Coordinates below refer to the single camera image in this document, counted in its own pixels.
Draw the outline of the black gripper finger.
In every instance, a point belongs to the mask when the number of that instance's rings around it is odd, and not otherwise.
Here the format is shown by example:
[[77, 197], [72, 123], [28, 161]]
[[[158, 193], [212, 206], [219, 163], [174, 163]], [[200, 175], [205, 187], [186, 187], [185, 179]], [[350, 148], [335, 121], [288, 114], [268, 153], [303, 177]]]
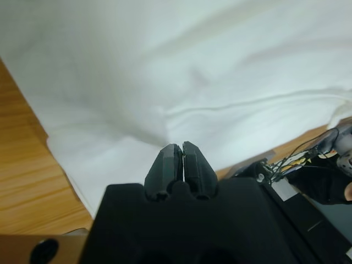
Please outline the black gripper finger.
[[184, 180], [198, 200], [209, 200], [217, 193], [217, 176], [200, 149], [183, 143]]
[[160, 150], [145, 181], [144, 189], [149, 201], [165, 201], [172, 194], [174, 183], [183, 180], [183, 153], [177, 144]]

